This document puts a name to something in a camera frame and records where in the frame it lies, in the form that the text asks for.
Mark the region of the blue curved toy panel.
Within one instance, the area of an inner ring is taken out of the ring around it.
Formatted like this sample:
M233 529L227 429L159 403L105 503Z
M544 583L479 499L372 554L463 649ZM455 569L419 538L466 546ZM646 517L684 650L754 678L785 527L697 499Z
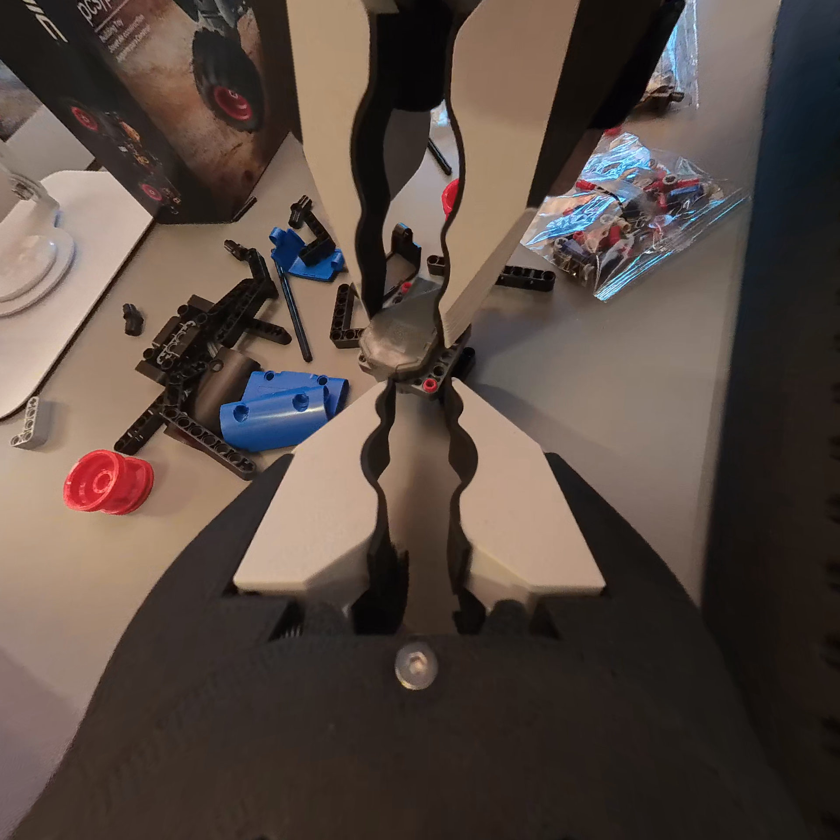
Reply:
M256 371L251 373L241 401L248 402L262 396L269 396L298 387L315 386L324 386L328 391L326 411L329 418L343 410L350 394L348 380L323 374L296 371Z
M258 453L298 446L330 417L329 389L314 385L223 404L219 425L225 443Z

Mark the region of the black rectangular panel piece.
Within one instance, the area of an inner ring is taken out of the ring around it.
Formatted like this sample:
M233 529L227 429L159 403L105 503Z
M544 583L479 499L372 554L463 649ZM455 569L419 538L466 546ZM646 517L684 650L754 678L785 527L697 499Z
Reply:
M413 283L421 267L422 249L413 240L413 231L396 224L392 231L391 251L385 258L385 293L383 301L402 295Z

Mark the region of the printed toy set box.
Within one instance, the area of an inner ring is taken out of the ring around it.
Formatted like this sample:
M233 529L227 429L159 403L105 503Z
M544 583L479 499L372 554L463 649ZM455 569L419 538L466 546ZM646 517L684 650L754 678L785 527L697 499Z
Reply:
M301 137L287 2L2 1L1 52L162 224L234 221Z

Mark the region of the light grey angled beam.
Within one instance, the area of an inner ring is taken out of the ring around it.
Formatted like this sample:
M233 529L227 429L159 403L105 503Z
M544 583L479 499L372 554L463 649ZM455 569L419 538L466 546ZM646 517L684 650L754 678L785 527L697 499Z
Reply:
M53 403L40 395L31 396L24 409L22 428L10 440L12 448L35 450L45 446L53 427Z

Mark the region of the dark perforated panel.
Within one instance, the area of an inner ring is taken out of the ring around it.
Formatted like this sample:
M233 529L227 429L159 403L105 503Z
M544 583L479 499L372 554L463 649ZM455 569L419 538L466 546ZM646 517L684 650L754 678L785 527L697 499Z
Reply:
M782 2L702 608L770 763L838 838L839 2Z

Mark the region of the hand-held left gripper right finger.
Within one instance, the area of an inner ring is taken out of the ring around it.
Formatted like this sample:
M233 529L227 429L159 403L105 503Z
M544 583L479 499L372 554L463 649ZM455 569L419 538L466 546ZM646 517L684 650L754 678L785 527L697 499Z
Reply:
M448 383L448 576L455 625L478 634L501 604L599 596L606 582L541 446L466 383Z

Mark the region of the straight black beam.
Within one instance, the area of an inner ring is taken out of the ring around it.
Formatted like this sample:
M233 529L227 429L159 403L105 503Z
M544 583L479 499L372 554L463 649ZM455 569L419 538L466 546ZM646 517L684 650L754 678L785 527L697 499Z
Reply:
M441 255L427 257L427 270L433 277L443 277L447 266ZM524 266L505 266L496 280L497 287L524 291L552 292L556 274L552 270L534 269Z

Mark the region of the grey toy motor block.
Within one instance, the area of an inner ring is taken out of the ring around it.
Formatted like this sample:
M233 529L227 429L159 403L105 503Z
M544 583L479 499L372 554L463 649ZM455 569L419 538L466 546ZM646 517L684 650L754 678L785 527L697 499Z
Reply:
M438 335L437 299L441 285L421 276L390 299L366 327L358 362L362 372L378 382L390 380L398 391L426 400L442 400L445 384L470 329L448 347Z

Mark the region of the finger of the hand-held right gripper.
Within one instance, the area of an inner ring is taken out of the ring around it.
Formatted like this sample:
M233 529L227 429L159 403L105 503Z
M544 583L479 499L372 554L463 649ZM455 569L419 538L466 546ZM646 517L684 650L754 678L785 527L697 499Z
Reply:
M394 3L289 1L302 148L369 317L382 310L391 204L385 130L394 108Z
M542 202L529 194L578 9L484 1L455 37L447 107L460 165L443 236L445 337L471 324Z

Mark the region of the grey desk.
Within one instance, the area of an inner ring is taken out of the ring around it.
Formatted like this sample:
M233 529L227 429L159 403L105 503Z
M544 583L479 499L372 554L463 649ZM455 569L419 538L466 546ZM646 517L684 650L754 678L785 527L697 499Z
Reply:
M751 191L779 5L697 2L699 106L632 130ZM158 393L134 372L141 341L123 334L121 304L138 305L152 333L190 294L215 299L248 273L231 266L223 239L261 245L311 185L291 141L238 225L155 227L46 384L48 445L11 448L20 421L2 423L2 763L49 774L153 583L245 486L159 434L141 454L155 484L139 511L66 509L69 468L110 448ZM470 387L563 456L695 599L748 228L741 205L609 302L567 282L548 300L494 290L470 337ZM397 405L382 484L392 533L410 555L405 626L450 632L445 528L455 474L445 426L435 405L409 395Z

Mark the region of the clear plastic bag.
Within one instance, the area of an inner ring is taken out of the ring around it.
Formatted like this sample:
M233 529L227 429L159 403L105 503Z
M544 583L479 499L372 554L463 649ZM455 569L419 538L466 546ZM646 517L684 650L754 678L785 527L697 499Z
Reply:
M698 108L698 52L697 2L686 1L638 110L659 116L671 109Z

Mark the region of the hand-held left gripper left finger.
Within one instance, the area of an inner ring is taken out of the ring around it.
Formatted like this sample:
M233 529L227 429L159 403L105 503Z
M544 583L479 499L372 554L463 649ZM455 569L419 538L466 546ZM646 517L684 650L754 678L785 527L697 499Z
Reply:
M407 555L389 531L396 386L384 381L295 448L233 582L244 592L329 604L362 634L394 634L406 609Z

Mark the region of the blue flat bracket piece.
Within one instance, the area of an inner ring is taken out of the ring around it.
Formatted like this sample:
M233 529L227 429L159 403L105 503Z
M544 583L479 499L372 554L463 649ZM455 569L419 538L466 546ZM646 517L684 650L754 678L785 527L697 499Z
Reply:
M320 245L316 247L316 258L311 265L301 256L308 246L294 229L275 227L269 234L269 240L273 245L271 258L279 273L306 280L332 282L338 274L347 270L342 251L331 245L330 239L323 248Z

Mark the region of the black L-shaped beam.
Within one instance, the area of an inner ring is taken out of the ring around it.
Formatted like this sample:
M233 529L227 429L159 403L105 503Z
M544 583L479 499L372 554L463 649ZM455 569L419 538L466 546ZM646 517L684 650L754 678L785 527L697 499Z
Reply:
M364 327L354 327L354 311L359 296L351 283L338 286L334 302L329 339L338 350L357 350L361 346Z

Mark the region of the black curved toy shell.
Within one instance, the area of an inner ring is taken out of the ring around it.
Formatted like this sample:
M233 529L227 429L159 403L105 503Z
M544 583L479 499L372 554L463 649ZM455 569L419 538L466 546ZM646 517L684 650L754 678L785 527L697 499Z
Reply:
M250 375L261 370L259 363L247 355L220 348L196 388L191 416L216 436L221 435L221 406L239 402Z

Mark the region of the black beam frame assembly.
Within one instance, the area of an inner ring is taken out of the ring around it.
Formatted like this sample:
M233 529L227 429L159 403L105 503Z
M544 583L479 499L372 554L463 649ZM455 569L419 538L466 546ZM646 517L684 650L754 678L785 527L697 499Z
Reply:
M162 392L113 448L121 455L136 455L160 428L166 427L169 435L224 466L237 478L252 480L258 473L254 461L191 416L194 395L220 348L234 350L244 335L287 345L291 335L285 328L257 318L267 301L279 297L263 256L257 249L231 239L224 246L233 257L246 263L250 277L217 302L191 296L165 324L135 367L161 385Z

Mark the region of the clear bag of small parts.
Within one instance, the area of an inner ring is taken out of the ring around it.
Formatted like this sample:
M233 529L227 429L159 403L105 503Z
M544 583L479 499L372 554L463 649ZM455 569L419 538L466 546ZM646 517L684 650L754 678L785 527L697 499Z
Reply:
M543 201L521 245L609 301L747 199L689 159L614 129L572 187Z

